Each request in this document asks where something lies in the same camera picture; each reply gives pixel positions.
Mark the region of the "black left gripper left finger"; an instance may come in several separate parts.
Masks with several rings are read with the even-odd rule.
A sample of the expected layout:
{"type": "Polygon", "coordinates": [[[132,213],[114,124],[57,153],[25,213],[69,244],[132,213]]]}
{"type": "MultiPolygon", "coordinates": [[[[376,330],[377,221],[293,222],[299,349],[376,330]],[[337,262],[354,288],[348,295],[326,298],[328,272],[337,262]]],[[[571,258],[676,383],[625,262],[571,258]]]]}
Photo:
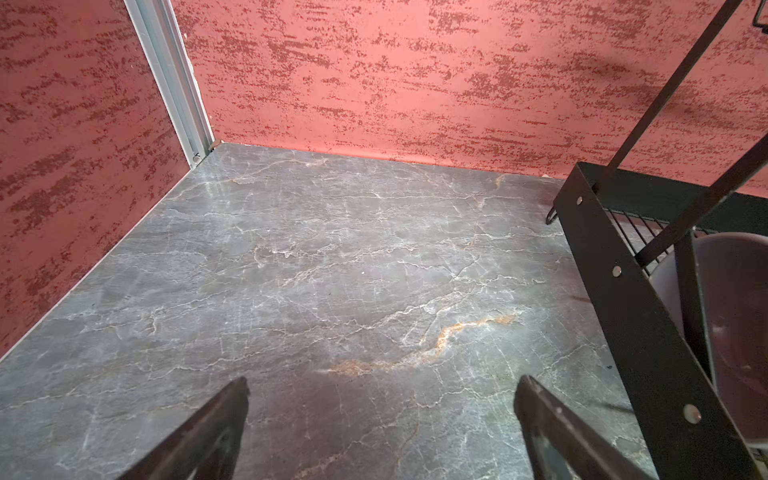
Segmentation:
{"type": "Polygon", "coordinates": [[[247,380],[239,377],[120,477],[122,479],[231,479],[249,408],[247,380]]]}

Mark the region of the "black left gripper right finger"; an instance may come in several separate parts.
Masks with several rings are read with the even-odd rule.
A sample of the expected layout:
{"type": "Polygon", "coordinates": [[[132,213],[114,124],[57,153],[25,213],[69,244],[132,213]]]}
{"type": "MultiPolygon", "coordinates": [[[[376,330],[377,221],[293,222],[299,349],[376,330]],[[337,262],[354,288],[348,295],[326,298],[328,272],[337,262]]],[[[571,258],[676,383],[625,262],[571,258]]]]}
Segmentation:
{"type": "Polygon", "coordinates": [[[535,479],[647,479],[530,375],[520,378],[514,412],[535,479]]]}

